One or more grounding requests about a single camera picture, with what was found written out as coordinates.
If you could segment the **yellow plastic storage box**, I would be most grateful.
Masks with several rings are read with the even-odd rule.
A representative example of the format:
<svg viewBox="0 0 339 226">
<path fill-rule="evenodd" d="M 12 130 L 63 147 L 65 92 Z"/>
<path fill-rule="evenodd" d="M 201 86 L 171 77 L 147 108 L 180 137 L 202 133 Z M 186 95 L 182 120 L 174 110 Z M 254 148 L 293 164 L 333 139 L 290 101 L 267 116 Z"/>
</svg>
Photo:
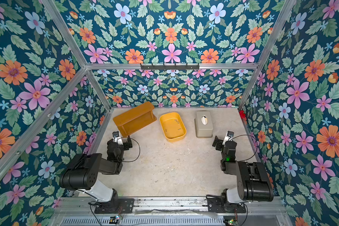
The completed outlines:
<svg viewBox="0 0 339 226">
<path fill-rule="evenodd" d="M 186 127 L 177 112 L 163 114 L 160 117 L 160 124 L 167 141 L 177 142 L 186 135 Z"/>
</svg>

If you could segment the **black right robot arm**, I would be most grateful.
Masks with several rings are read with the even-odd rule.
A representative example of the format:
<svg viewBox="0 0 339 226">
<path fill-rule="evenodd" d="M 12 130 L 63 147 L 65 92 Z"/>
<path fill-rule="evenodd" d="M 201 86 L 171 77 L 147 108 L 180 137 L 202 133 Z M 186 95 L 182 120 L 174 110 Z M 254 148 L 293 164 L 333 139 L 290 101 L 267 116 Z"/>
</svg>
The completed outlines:
<svg viewBox="0 0 339 226">
<path fill-rule="evenodd" d="M 212 146 L 221 152 L 220 168 L 223 173 L 236 176 L 236 187 L 224 189 L 220 195 L 223 204 L 273 201 L 274 189 L 263 163 L 237 161 L 237 143 L 233 137 L 226 136 L 223 140 L 215 137 Z"/>
</svg>

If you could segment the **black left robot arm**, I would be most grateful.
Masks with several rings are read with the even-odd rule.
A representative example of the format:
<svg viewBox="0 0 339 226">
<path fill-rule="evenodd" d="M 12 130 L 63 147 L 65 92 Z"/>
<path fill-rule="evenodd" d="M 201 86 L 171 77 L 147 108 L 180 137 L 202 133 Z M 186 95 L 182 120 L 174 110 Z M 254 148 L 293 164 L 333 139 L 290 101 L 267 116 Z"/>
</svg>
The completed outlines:
<svg viewBox="0 0 339 226">
<path fill-rule="evenodd" d="M 124 162 L 124 152 L 133 148 L 132 139 L 114 137 L 107 142 L 107 158 L 101 153 L 77 154 L 60 176 L 59 185 L 71 191 L 81 191 L 99 203 L 118 202 L 117 191 L 104 185 L 98 174 L 118 175 Z"/>
</svg>

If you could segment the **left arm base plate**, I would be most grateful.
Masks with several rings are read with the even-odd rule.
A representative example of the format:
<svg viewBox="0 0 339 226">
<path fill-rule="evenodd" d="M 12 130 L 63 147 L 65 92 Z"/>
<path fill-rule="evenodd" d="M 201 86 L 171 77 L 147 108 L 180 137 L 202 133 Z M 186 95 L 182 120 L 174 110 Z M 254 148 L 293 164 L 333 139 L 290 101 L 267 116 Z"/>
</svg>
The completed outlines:
<svg viewBox="0 0 339 226">
<path fill-rule="evenodd" d="M 132 213 L 134 207 L 133 198 L 118 198 L 109 202 L 99 202 L 95 208 L 95 214 Z"/>
</svg>

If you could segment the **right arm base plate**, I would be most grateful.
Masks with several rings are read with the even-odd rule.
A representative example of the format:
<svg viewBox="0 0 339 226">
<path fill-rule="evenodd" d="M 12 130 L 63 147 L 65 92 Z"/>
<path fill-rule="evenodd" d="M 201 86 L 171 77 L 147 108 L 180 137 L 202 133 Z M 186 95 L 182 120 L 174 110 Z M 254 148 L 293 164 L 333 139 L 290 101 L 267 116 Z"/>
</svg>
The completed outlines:
<svg viewBox="0 0 339 226">
<path fill-rule="evenodd" d="M 247 213 L 246 207 L 241 203 L 230 203 L 223 196 L 206 195 L 208 211 L 214 213 Z"/>
</svg>

